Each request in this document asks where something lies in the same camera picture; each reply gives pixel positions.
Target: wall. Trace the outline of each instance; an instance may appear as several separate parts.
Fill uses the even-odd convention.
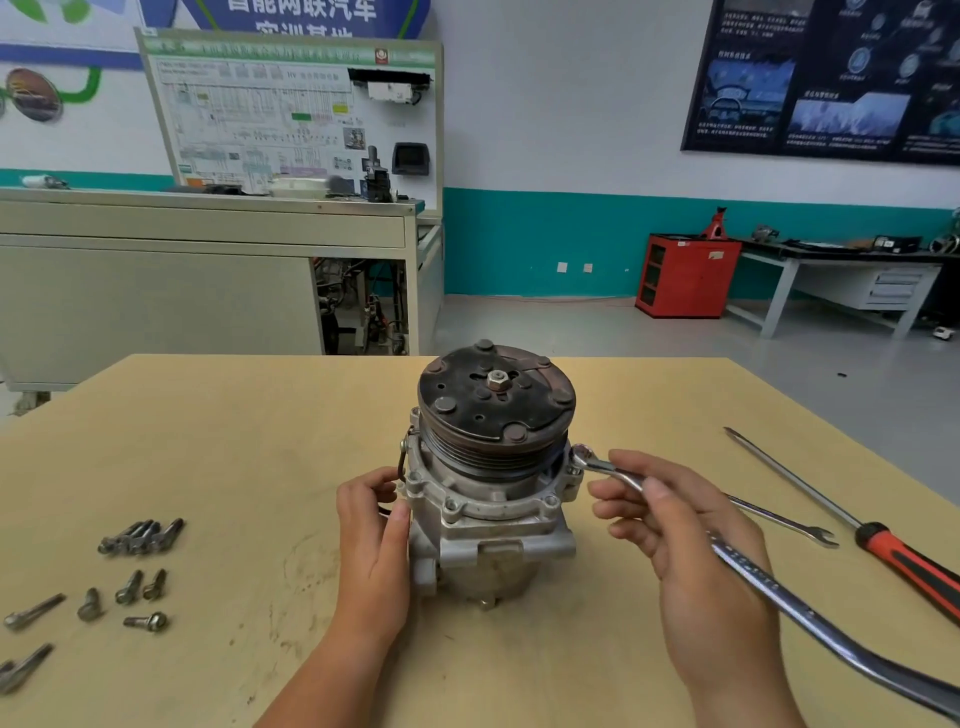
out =
[[[762,222],[795,236],[931,236],[947,223],[960,170],[681,153],[710,4],[433,0],[448,292],[634,293],[649,232],[701,230],[718,204],[734,234]],[[36,70],[62,89],[85,80],[82,69]],[[171,182],[139,73],[105,71],[96,98],[54,125],[8,109],[0,138],[0,184],[25,170],[77,186]],[[560,260],[569,273],[556,272]],[[742,266],[734,295],[766,295],[771,273]]]

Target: screwdriver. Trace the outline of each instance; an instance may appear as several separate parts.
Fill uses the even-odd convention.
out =
[[[927,601],[960,625],[960,576],[905,544],[883,523],[864,523],[854,518],[849,511],[834,503],[799,475],[787,470],[735,429],[724,427],[724,430],[771,469],[827,508],[841,521],[852,526],[856,544],[860,548],[874,554],[880,561],[891,567],[909,581]]]

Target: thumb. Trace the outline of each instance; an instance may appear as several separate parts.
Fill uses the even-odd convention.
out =
[[[376,560],[378,568],[387,571],[407,569],[407,541],[410,538],[410,504],[398,500],[390,512],[387,525],[383,529],[383,541],[380,543],[380,556]]]
[[[660,524],[669,554],[669,569],[676,573],[699,571],[705,557],[712,559],[709,539],[696,511],[661,480],[643,481],[643,497]]]

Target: tan tabletop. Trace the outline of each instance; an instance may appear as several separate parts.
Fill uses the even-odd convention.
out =
[[[0,431],[0,614],[65,592],[0,661],[57,648],[0,725],[249,726],[330,621],[338,569],[334,490],[394,464],[426,358],[134,356]],[[842,523],[730,441],[738,429],[863,520],[960,567],[960,513],[878,455],[726,359],[558,359],[578,408],[571,438],[646,449],[728,492],[837,533],[827,550],[761,522],[777,575],[871,649],[960,684],[960,630]],[[692,725],[663,646],[658,585],[611,539],[586,489],[564,511],[576,559],[550,565],[490,612],[423,604],[384,681],[389,726]],[[138,519],[188,521],[169,554],[107,559],[102,536]],[[136,567],[170,571],[170,629],[112,603]],[[84,624],[84,591],[108,613]],[[946,722],[860,677],[792,622],[790,678],[811,726]]]

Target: red and black screwdriver handle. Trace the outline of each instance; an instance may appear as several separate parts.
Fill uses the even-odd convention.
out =
[[[883,523],[864,523],[857,528],[856,544],[885,562],[960,625],[960,576],[905,544]]]

